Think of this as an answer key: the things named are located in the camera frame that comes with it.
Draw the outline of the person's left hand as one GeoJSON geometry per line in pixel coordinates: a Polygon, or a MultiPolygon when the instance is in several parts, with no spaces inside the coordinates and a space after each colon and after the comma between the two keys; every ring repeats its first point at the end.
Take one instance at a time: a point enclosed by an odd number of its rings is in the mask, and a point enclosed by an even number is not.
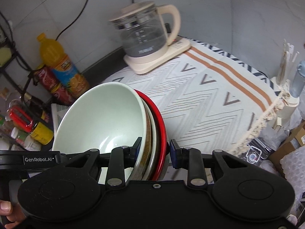
{"type": "Polygon", "coordinates": [[[22,211],[20,204],[12,205],[9,201],[0,201],[1,216],[5,216],[10,223],[6,224],[4,228],[15,228],[22,221],[26,219],[26,215],[22,211]]]}

